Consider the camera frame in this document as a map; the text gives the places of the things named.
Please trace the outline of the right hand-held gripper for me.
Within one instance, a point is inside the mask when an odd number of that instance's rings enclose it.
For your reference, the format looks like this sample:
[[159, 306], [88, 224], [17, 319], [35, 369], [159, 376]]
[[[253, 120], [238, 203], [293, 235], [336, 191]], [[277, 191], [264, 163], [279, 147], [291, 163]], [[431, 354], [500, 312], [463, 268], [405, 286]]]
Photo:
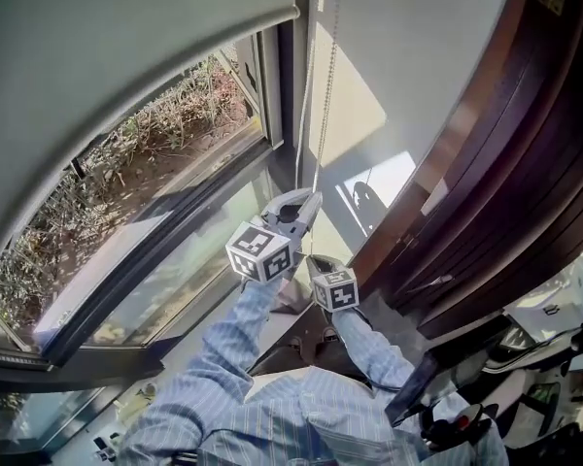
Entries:
[[358, 282], [352, 268], [340, 260], [320, 254], [306, 256], [315, 302], [329, 313], [356, 308], [360, 304]]

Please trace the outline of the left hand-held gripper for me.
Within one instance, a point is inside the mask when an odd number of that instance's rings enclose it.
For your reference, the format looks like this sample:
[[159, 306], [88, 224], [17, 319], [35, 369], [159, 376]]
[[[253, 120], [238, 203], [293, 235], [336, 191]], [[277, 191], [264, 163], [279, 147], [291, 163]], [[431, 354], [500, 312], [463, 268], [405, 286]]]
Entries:
[[271, 283], [296, 263], [301, 237], [314, 225], [323, 195], [302, 187], [278, 195], [258, 215], [242, 221], [225, 244], [232, 270], [243, 280]]

